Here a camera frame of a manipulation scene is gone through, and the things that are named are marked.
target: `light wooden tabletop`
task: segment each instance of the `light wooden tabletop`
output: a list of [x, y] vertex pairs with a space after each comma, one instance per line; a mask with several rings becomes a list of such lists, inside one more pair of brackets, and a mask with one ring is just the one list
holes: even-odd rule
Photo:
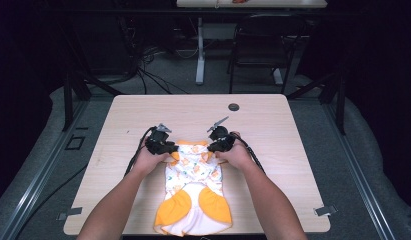
[[[238, 111], [229, 110], [231, 103]], [[163, 123], [172, 130], [168, 141], [211, 140], [207, 130], [218, 120], [229, 131], [239, 131], [252, 147], [268, 177], [292, 202], [305, 232], [326, 232], [327, 216], [288, 102], [283, 95], [136, 95], [114, 99], [91, 156], [64, 232], [77, 235], [93, 207], [123, 177], [139, 139], [149, 127]], [[165, 164], [145, 178], [123, 234], [157, 234], [155, 213], [165, 195]], [[229, 203], [233, 227], [221, 234], [263, 233], [243, 175], [228, 163], [222, 165], [223, 192]]]
[[325, 8], [325, 0], [248, 0], [233, 3], [232, 0], [177, 0], [178, 7], [196, 8]]

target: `orange and white fabric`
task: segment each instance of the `orange and white fabric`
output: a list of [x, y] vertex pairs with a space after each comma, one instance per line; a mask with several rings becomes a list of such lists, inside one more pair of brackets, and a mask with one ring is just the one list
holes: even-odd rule
[[157, 210], [154, 229], [161, 234], [208, 235], [232, 226], [228, 203], [223, 195], [219, 159], [208, 143], [177, 142], [178, 151], [167, 163], [166, 196]]

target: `black cable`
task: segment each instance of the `black cable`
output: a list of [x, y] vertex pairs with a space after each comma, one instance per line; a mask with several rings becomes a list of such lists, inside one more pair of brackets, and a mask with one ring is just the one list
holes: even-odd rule
[[150, 127], [145, 132], [145, 134], [143, 134], [142, 138], [140, 139], [139, 146], [137, 146], [136, 153], [134, 154], [134, 156], [131, 158], [130, 162], [128, 163], [128, 166], [127, 166], [126, 172], [124, 173], [124, 176], [127, 175], [131, 171], [131, 168], [133, 167], [133, 164], [136, 162], [137, 158], [139, 157], [140, 150], [142, 150], [142, 148], [143, 148], [142, 143], [145, 140], [146, 135], [148, 135], [148, 133], [150, 131], [154, 130], [154, 129], [156, 129], [156, 127]]
[[246, 149], [248, 150], [248, 152], [251, 154], [252, 159], [255, 161], [255, 163], [258, 165], [258, 167], [265, 173], [264, 168], [262, 167], [260, 161], [258, 160], [257, 156], [254, 153], [254, 150], [252, 150], [251, 147], [249, 147], [248, 143], [245, 142], [245, 140], [243, 140], [239, 135], [237, 135], [236, 133], [231, 132], [230, 135], [234, 136], [237, 140], [241, 141]]
[[87, 168], [87, 165], [84, 165], [80, 170], [78, 170], [76, 173], [74, 173], [70, 178], [68, 178], [64, 183], [62, 183], [61, 185], [59, 185], [59, 187], [57, 187], [52, 193], [50, 193], [38, 206], [37, 208], [30, 214], [30, 216], [27, 218], [27, 220], [25, 220], [24, 224], [22, 225], [22, 227], [20, 228], [20, 230], [18, 231], [15, 239], [18, 239], [19, 236], [21, 235], [22, 231], [24, 230], [24, 228], [27, 226], [27, 224], [30, 222], [30, 220], [34, 217], [34, 215], [40, 210], [40, 208], [43, 207], [43, 205], [56, 193], [58, 192], [62, 187], [64, 187], [67, 183], [69, 183], [71, 180], [73, 180], [78, 174], [80, 174], [84, 169]]

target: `table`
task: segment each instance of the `table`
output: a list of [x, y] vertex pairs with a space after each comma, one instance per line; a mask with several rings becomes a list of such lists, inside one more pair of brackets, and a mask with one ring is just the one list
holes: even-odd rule
[[[231, 103], [240, 109], [229, 110]], [[211, 142], [206, 131], [226, 116], [229, 118], [222, 125], [229, 131], [239, 131], [253, 148], [268, 177], [291, 200], [304, 230], [328, 231], [328, 217], [314, 212], [323, 202], [286, 97], [258, 94], [117, 96], [72, 205], [73, 209], [81, 207], [82, 212], [68, 216], [64, 232], [80, 232], [99, 200], [122, 179], [139, 139], [149, 127], [164, 123], [172, 130], [169, 141]], [[157, 234], [152, 226], [164, 200], [164, 167], [164, 163], [159, 164], [142, 182], [123, 234]], [[221, 234], [263, 233], [243, 175], [228, 163], [222, 170], [233, 227]]]
[[[177, 7], [185, 8], [325, 8], [325, 0], [249, 0], [246, 3], [232, 3], [232, 0], [177, 0]], [[198, 19], [198, 66], [196, 84], [204, 83], [205, 54], [203, 51], [203, 22]]]

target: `metal bracket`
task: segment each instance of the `metal bracket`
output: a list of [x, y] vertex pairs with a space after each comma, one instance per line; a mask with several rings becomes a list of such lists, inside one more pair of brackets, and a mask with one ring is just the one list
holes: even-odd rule
[[67, 219], [68, 216], [71, 215], [78, 215], [81, 214], [83, 208], [71, 208], [69, 209], [66, 213], [59, 213], [58, 216], [56, 216], [57, 221], [64, 221]]
[[317, 214], [319, 217], [321, 216], [331, 216], [337, 212], [337, 208], [335, 206], [325, 206], [321, 208], [314, 208], [314, 213]]

